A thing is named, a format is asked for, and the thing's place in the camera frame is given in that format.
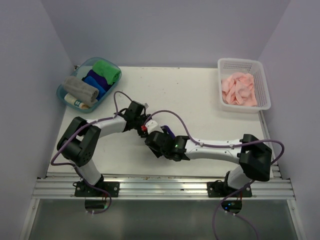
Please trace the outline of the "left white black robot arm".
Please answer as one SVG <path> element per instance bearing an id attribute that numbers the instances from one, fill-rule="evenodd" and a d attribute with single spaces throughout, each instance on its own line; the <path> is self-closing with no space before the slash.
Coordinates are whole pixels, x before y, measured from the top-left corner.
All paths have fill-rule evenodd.
<path id="1" fill-rule="evenodd" d="M 61 154 L 68 160 L 61 165 L 72 166 L 86 184 L 87 192 L 92 196 L 99 196 L 104 190 L 103 176 L 93 161 L 98 140 L 131 130 L 136 130 L 138 135 L 144 138 L 147 135 L 142 131 L 142 125 L 148 116 L 144 104 L 131 101 L 129 107 L 110 117 L 97 120 L 75 117 L 58 141 L 57 153 L 50 164 L 56 166 L 55 159 Z"/>

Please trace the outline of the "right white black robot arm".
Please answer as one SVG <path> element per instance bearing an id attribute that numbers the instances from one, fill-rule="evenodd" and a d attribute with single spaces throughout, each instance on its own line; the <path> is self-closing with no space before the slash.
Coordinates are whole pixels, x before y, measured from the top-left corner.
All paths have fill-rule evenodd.
<path id="1" fill-rule="evenodd" d="M 153 131 L 144 143 L 159 157 L 180 162 L 182 160 L 209 159 L 237 164 L 228 171 L 223 181 L 213 184 L 213 190 L 220 196 L 235 196 L 243 186 L 251 181 L 268 182 L 270 180 L 272 150 L 251 134 L 241 139 L 227 141 L 227 147 L 205 146 L 202 140 L 193 142 L 188 136 L 172 137 L 168 133 Z"/>

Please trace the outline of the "grey towel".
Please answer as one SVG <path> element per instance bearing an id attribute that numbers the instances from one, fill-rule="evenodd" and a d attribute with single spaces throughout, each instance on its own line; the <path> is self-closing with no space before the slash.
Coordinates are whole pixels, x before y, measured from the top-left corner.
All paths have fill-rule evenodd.
<path id="1" fill-rule="evenodd" d="M 68 93 L 90 107 L 98 101 L 99 90 L 75 76 L 68 76 L 62 86 Z"/>

